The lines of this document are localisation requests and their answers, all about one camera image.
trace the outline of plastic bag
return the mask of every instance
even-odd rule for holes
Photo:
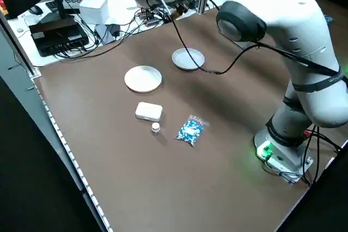
[[[179,130],[176,139],[185,141],[194,146],[203,130],[208,126],[208,122],[202,120],[197,116],[190,115],[187,122]]]

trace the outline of white box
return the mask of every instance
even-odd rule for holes
[[[87,24],[105,24],[109,18],[107,0],[82,0],[80,16]]]
[[[163,108],[161,105],[141,102],[136,108],[135,117],[151,122],[159,122],[162,111]]]

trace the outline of computer mouse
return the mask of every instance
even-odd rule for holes
[[[43,13],[42,9],[38,7],[37,5],[33,6],[32,8],[29,9],[29,13],[39,16]]]

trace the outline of white desk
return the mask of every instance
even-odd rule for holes
[[[226,0],[213,0],[217,5],[221,5],[224,1]],[[43,11],[43,14],[40,16],[35,16],[29,13],[29,11],[24,12],[22,15],[18,16],[17,19],[12,19],[9,20],[8,23],[10,24],[12,30],[14,31],[15,35],[17,36],[20,44],[23,46],[23,49],[26,51],[30,61],[34,66],[37,67],[42,67],[46,66],[48,64],[52,64],[54,62],[57,62],[63,58],[59,58],[57,56],[50,55],[48,57],[42,57],[39,54],[38,49],[36,48],[36,45],[32,39],[32,36],[29,31],[29,27],[32,24],[36,24],[42,19],[44,16],[46,16],[48,13],[51,11],[49,8],[46,6],[45,2],[37,4]],[[212,8],[213,5],[208,1],[209,8]],[[139,8],[136,8],[136,2],[135,0],[108,0],[108,8],[109,8],[109,18],[106,21],[106,24],[127,24],[129,23],[132,18],[134,17],[134,14]],[[180,18],[185,18],[188,16],[191,16],[194,14],[195,11],[189,10],[186,14],[181,16]],[[75,15],[75,18],[77,21],[80,22],[80,18]],[[136,19],[136,22],[133,22],[129,26],[128,32],[130,32],[132,29],[136,28],[138,24],[140,24],[142,20]],[[95,25],[88,25],[92,30],[94,30]],[[18,28],[22,28],[24,31],[19,33],[17,32]],[[126,26],[121,26],[120,30],[121,31],[127,31],[128,25]],[[146,26],[141,26],[139,28],[139,32],[149,30],[154,27],[146,27]],[[87,32],[90,38],[90,43],[86,45],[86,47],[90,47],[94,44],[94,40],[92,39],[92,36],[90,33]],[[74,54],[79,54],[79,52],[70,52],[69,54],[74,55]]]

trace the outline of brown table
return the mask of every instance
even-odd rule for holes
[[[223,70],[240,49],[218,33],[215,15],[177,24],[205,67]],[[114,231],[272,231],[306,190],[264,172],[252,142],[282,102],[287,70],[260,49],[224,76],[184,72],[171,62],[181,47],[168,24],[100,57],[44,67],[35,82]],[[125,73],[138,65],[162,73],[157,90],[126,87]],[[163,106],[159,137],[135,118],[139,102]],[[190,114],[210,122],[195,147],[174,139]],[[329,135],[342,144],[345,133]],[[321,155],[324,166],[333,153],[321,146]]]

